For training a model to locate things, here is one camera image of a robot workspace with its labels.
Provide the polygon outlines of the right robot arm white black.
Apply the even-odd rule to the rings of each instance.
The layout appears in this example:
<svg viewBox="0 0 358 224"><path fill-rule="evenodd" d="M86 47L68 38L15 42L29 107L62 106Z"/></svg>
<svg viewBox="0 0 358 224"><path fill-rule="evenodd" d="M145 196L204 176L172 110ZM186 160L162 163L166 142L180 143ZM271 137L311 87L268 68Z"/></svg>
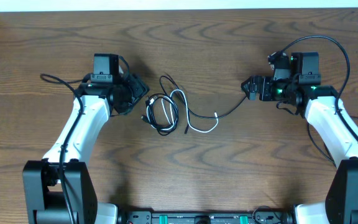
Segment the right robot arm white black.
<svg viewBox="0 0 358 224"><path fill-rule="evenodd" d="M321 136L337 168L323 202L295 206L295 223L358 223L358 127L333 86L321 84L316 52L273 54L273 75L249 77L241 85L248 99L296 107Z"/></svg>

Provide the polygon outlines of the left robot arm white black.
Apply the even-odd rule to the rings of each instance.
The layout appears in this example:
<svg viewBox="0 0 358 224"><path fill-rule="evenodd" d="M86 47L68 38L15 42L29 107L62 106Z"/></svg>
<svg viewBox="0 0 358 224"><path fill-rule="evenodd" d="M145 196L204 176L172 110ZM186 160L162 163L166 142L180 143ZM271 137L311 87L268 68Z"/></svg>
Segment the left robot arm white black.
<svg viewBox="0 0 358 224"><path fill-rule="evenodd" d="M93 72L72 88L70 117L51 149L22 171L29 223L124 223L117 205L99 202L88 163L104 124L130 113L148 86L116 54L95 54Z"/></svg>

